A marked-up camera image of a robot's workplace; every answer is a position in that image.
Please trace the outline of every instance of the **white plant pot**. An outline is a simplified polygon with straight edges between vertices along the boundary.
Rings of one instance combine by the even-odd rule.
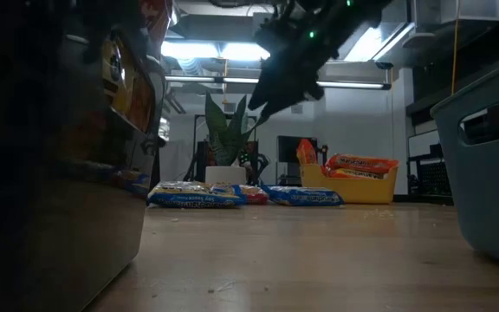
[[[239,166],[208,166],[205,168],[205,183],[246,184],[246,169]]]

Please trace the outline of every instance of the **potted plant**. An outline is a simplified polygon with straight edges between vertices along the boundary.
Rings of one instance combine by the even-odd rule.
[[[248,130],[246,96],[244,96],[238,103],[230,124],[227,125],[226,120],[223,110],[207,94],[205,96],[205,121],[209,128],[209,142],[217,165],[205,168],[205,182],[233,185],[245,184],[245,168],[233,166],[232,164],[237,159],[240,150],[245,147],[253,130],[266,119],[261,118]]]

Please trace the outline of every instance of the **ceiling light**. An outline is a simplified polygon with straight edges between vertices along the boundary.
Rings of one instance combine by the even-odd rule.
[[[369,28],[363,36],[355,43],[350,53],[347,54],[346,62],[367,62],[373,58],[382,48],[380,28]]]
[[[218,57],[217,48],[212,43],[163,42],[161,54],[180,59]]]
[[[172,26],[176,25],[178,23],[178,15],[176,10],[172,9],[172,14],[171,14],[171,21],[172,21]]]
[[[221,57],[232,61],[259,61],[270,54],[255,43],[228,43]]]
[[[364,82],[341,82],[341,81],[318,81],[317,84],[324,88],[371,88],[382,89],[385,87],[382,83],[364,83]]]
[[[197,77],[197,76],[165,76],[169,82],[214,82],[213,77]]]
[[[257,78],[236,78],[236,77],[202,77],[202,76],[166,76],[169,82],[215,82],[215,83],[246,83],[257,84]],[[390,85],[383,83],[350,82],[350,81],[318,81],[317,84],[324,88],[357,88],[357,89],[387,89]]]
[[[259,81],[259,79],[257,79],[257,78],[229,78],[229,77],[224,77],[223,81],[227,82],[227,83],[253,83],[253,84],[256,84]]]
[[[382,48],[382,50],[379,51],[379,53],[377,53],[374,57],[373,57],[373,60],[374,61],[378,61],[379,58],[381,58],[382,56],[384,56],[386,54],[386,52],[390,51],[392,48],[394,48],[394,46],[400,41],[402,40],[402,38],[404,38],[405,35],[407,35],[407,33],[409,33],[410,31],[412,31],[412,29],[415,28],[415,23],[409,23],[409,25],[407,25],[404,30],[402,30],[396,37],[394,37],[394,39],[392,39],[384,48]]]

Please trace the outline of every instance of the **orange snack bag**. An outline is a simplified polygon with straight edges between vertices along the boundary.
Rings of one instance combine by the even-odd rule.
[[[308,139],[301,139],[296,155],[300,161],[300,165],[311,165],[317,163],[317,153]]]
[[[390,169],[397,165],[397,160],[359,157],[345,154],[335,154],[327,162],[327,167],[330,170],[343,168],[379,174],[388,173]]]
[[[384,174],[340,168],[328,171],[328,177],[342,179],[383,179]]]

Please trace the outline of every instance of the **desk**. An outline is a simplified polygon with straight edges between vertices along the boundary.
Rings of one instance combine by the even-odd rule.
[[[138,257],[88,311],[499,312],[499,263],[454,207],[150,209]]]

